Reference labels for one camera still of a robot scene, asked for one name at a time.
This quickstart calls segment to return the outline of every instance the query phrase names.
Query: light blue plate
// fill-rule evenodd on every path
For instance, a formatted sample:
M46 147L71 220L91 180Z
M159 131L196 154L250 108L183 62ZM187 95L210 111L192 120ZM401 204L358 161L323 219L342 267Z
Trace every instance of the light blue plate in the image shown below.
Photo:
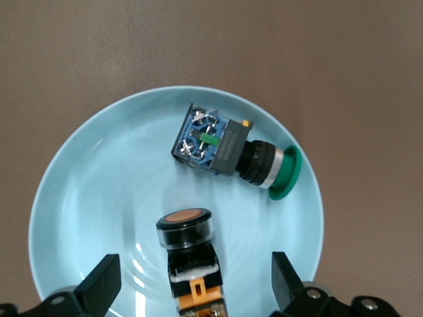
M176 316L167 253L155 223L191 207L213 213L213 245L230 317L269 316L278 308L270 279L272 251L285 251L300 278L312 280L323 243L323 207L304 152L299 179L281 201L238 176L182 165L170 151L191 102L253 121L250 141L299 147L270 114L219 90L166 87L115 102L63 144L38 188L29 252L42 299L78 285L105 254L119 253L122 290L108 314Z

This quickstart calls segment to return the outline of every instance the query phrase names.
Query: brown table surface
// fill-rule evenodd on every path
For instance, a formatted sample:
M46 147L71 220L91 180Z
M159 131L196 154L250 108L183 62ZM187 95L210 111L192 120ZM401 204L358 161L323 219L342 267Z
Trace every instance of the brown table surface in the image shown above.
M167 85L238 94L307 153L325 206L316 281L419 316L423 2L1 1L0 302L39 301L32 200L97 111Z

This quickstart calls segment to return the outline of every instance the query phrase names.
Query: plate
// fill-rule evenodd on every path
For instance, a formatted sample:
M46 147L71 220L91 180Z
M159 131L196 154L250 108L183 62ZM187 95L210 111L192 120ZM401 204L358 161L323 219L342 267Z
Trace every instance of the plate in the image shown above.
M193 102L254 122L259 139L303 154L299 179L281 201L238 176L189 168L170 154ZM230 317L278 309L271 253L284 251L302 280L315 275L323 206L311 165L289 131L253 103L211 88L165 87L115 102L85 122L57 152L40 182L29 228L30 265L42 299L78 285L106 254L119 253L122 289L108 315L176 316L167 253L155 223L173 211L213 213L215 246Z

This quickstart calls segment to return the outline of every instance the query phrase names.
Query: yellow tab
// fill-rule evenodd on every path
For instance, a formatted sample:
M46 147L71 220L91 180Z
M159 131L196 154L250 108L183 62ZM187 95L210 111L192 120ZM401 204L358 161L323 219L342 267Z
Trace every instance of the yellow tab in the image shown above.
M204 278L192 279L190 281L191 294L182 295L179 297L179 308L185 309L189 307L196 307L222 299L222 292L219 286L206 288Z

